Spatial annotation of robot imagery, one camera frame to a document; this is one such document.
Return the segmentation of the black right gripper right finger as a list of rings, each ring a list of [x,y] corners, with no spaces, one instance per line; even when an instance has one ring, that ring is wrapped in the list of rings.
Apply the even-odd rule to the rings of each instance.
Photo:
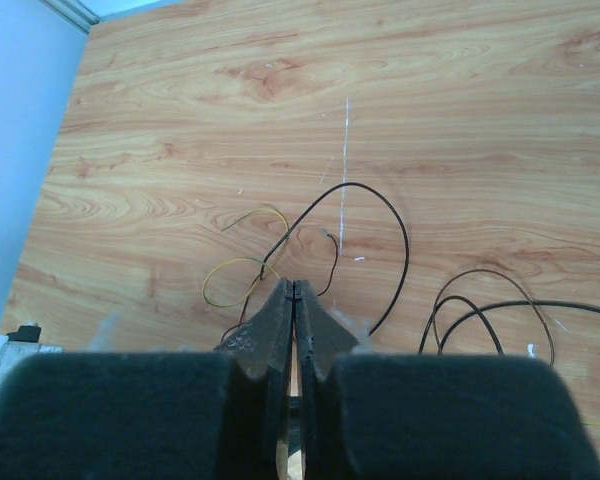
[[[294,285],[308,479],[600,479],[560,377],[519,356],[364,353]]]

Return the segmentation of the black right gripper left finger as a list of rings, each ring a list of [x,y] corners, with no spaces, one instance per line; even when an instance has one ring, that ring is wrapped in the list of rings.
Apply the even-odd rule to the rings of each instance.
[[[38,354],[0,386],[0,479],[283,479],[293,284],[208,352]]]

